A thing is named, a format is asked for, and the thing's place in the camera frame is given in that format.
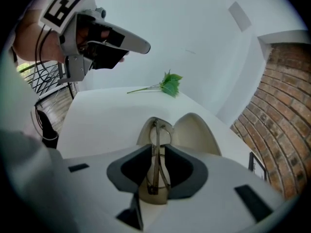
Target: wooden floor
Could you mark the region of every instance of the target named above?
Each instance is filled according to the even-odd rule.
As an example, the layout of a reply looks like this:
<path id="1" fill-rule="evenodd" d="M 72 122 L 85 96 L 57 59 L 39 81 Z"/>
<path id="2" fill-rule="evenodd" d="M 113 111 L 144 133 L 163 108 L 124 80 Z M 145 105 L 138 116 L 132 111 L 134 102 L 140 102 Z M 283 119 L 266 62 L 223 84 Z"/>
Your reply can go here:
<path id="1" fill-rule="evenodd" d="M 67 111 L 72 103 L 72 98 L 68 88 L 61 90 L 58 94 L 55 93 L 38 105 L 38 110 L 43 111 L 49 118 L 54 130 L 59 134 L 62 130 L 63 122 Z"/>

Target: white table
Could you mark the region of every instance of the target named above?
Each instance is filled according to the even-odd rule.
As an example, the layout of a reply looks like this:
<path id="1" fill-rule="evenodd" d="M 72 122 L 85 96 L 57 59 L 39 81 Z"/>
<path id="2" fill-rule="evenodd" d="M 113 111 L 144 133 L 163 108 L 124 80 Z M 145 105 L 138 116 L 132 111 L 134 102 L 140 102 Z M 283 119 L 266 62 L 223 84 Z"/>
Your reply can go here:
<path id="1" fill-rule="evenodd" d="M 63 158 L 101 154 L 134 146 L 150 117 L 172 125 L 189 112 L 210 127 L 223 157 L 248 168 L 250 148 L 201 105 L 180 93 L 176 98 L 160 91 L 126 94 L 140 87 L 78 92 L 66 115 L 57 149 Z"/>

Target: black railing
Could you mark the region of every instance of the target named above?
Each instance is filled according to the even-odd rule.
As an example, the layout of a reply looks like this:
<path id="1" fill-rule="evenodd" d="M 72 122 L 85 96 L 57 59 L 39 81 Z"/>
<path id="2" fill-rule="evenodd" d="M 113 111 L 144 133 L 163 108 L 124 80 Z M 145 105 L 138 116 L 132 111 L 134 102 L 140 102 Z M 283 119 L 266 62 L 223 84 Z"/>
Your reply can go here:
<path id="1" fill-rule="evenodd" d="M 59 80 L 57 62 L 46 61 L 43 63 L 45 65 L 45 69 L 39 62 L 37 63 L 38 69 L 33 64 L 19 71 L 24 80 L 39 95 L 42 95 L 50 89 L 58 86 L 57 81 Z"/>

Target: finger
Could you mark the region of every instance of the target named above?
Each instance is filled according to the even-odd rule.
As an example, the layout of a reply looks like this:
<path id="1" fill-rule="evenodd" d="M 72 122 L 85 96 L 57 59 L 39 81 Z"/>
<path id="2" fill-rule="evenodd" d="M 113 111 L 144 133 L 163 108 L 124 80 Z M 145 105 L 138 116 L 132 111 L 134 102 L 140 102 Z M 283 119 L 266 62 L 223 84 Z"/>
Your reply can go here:
<path id="1" fill-rule="evenodd" d="M 102 31 L 101 38 L 107 38 L 109 35 L 109 31 Z"/>

